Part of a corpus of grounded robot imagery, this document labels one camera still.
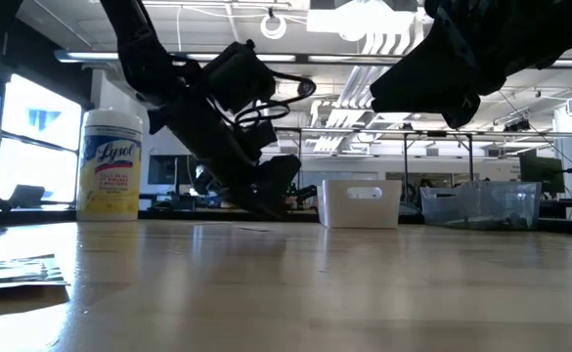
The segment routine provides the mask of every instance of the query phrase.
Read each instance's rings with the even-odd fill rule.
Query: wooden table
[[[47,253],[72,285],[0,293],[0,351],[572,351],[572,237],[179,221],[0,234],[0,259]]]

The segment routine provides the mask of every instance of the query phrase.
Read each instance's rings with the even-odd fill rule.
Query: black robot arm
[[[243,125],[242,116],[287,104],[313,94],[308,80],[272,72],[253,52],[252,42],[233,43],[207,66],[169,55],[157,39],[140,0],[102,0],[118,39],[118,56],[127,82],[149,111],[150,133],[163,126],[188,148],[217,185],[219,196],[249,211],[268,216],[285,214],[282,196],[300,168],[294,155],[260,163],[261,149],[277,136],[270,120],[260,116]],[[300,82],[301,95],[284,102],[271,100],[274,76]],[[245,110],[260,101],[263,105]],[[220,109],[237,114],[236,122]]]
[[[377,112],[441,113],[466,125],[479,96],[572,48],[572,0],[425,0],[435,19],[415,50],[371,85]]]

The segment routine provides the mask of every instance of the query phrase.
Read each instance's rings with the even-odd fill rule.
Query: lysol wipes container
[[[138,218],[142,119],[115,110],[86,112],[81,132],[77,220]]]

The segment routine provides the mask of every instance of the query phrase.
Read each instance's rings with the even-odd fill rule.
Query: computer monitor
[[[556,195],[566,192],[561,160],[556,158],[521,156],[520,180],[522,182],[541,182],[543,193]]]
[[[178,160],[179,185],[192,185],[197,178],[197,160],[191,155],[151,155],[149,184],[174,185],[175,160]]]

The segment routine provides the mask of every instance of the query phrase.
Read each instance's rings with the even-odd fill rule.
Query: window
[[[73,201],[77,155],[3,139],[0,154],[0,198],[8,199],[16,185],[42,186],[43,200]]]
[[[42,200],[74,201],[80,127],[79,104],[12,75],[1,123],[0,198],[29,185],[45,188]]]
[[[76,151],[80,126],[79,104],[12,75],[6,86],[4,131]]]

